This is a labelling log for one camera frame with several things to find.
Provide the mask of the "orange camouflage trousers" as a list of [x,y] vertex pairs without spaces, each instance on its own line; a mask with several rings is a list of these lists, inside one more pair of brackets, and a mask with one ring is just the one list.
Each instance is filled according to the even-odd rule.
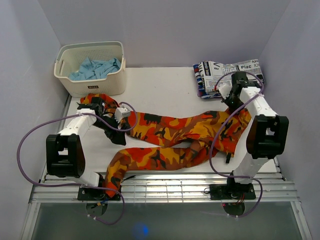
[[103,187],[112,198],[128,171],[175,171],[200,165],[218,152],[234,156],[237,143],[249,125],[247,109],[231,115],[210,110],[196,116],[176,118],[137,112],[127,118],[127,135],[154,144],[118,151],[109,163]]

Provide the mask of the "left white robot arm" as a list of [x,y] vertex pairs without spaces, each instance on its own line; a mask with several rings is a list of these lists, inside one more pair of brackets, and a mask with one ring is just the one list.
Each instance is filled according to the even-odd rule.
[[126,107],[116,106],[115,113],[107,113],[107,102],[101,97],[93,97],[91,103],[79,103],[76,117],[57,134],[46,138],[47,173],[59,178],[90,186],[88,193],[100,200],[106,195],[103,177],[86,166],[81,140],[90,127],[104,131],[106,137],[116,145],[126,145],[127,126],[120,126],[121,120],[131,115]]

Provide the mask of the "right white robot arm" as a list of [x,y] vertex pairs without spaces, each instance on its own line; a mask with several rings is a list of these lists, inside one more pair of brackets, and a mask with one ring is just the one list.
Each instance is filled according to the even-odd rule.
[[221,84],[217,88],[232,112],[239,113],[244,106],[252,118],[246,138],[247,152],[222,187],[222,192],[232,199],[241,195],[255,198],[253,178],[265,163],[284,152],[289,128],[289,119],[277,114],[267,103],[261,92],[262,83],[249,80],[247,75],[244,71],[232,73],[231,85]]

